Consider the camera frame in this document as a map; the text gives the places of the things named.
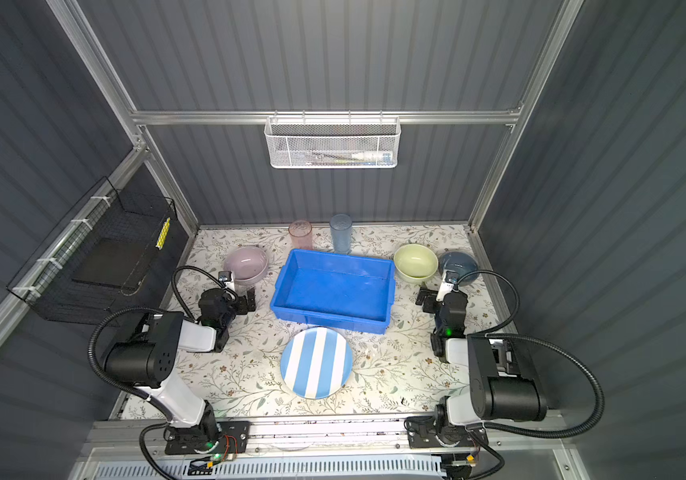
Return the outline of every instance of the yellow sticker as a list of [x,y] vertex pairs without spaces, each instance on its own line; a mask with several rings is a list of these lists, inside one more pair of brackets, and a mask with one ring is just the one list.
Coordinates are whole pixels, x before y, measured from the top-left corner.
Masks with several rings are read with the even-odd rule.
[[162,231],[159,232],[158,240],[156,240],[156,248],[159,250],[164,246],[164,240],[167,239],[167,232],[169,232],[169,217],[167,217],[167,221],[164,223]]

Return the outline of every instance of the black wire basket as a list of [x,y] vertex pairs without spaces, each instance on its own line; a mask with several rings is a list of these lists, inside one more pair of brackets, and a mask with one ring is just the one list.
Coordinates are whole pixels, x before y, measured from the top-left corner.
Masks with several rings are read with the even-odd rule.
[[32,256],[7,285],[45,320],[94,325],[137,304],[177,221],[175,203],[166,197],[111,190],[95,200],[88,215],[71,220],[69,235],[46,258]]

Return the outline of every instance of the floral tablecloth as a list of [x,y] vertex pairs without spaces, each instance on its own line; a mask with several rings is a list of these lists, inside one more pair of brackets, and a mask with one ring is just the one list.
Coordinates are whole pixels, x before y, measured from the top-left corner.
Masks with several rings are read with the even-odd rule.
[[[462,225],[359,226],[352,235],[352,254],[391,258],[399,246],[423,244],[437,255],[448,250],[472,254]],[[445,395],[468,388],[467,370],[441,363],[431,351],[429,334],[434,319],[415,305],[418,285],[396,279],[391,322],[384,335],[337,330],[354,352],[354,369],[344,388],[321,400],[300,398],[281,379],[281,353],[292,336],[308,325],[278,320],[271,312],[274,283],[290,249],[286,228],[202,230],[189,265],[211,272],[222,268],[225,255],[245,245],[268,253],[268,275],[255,285],[258,308],[237,316],[231,338],[221,353],[178,351],[176,368],[191,389],[212,404],[219,416],[297,416],[351,413],[424,412]],[[314,228],[314,248],[331,251],[330,229]],[[187,271],[178,282],[183,298],[198,315],[198,296],[213,284]],[[436,274],[429,283],[437,288]],[[246,287],[237,286],[241,295]],[[497,322],[482,279],[463,287],[468,293],[466,332]],[[175,299],[167,306],[179,310]],[[160,418],[146,402],[131,397],[122,418]]]

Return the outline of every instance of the blue tray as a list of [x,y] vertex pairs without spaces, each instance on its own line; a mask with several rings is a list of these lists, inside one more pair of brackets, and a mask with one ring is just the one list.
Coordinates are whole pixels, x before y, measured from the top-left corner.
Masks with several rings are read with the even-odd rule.
[[276,280],[271,310],[281,320],[385,333],[396,281],[394,262],[292,250]]

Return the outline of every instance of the striped plate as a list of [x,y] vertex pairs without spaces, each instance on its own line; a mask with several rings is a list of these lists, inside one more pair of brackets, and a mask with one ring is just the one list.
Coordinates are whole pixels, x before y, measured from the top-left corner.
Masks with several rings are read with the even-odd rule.
[[281,378],[304,398],[325,398],[348,380],[354,354],[338,332],[318,326],[303,330],[281,354]]

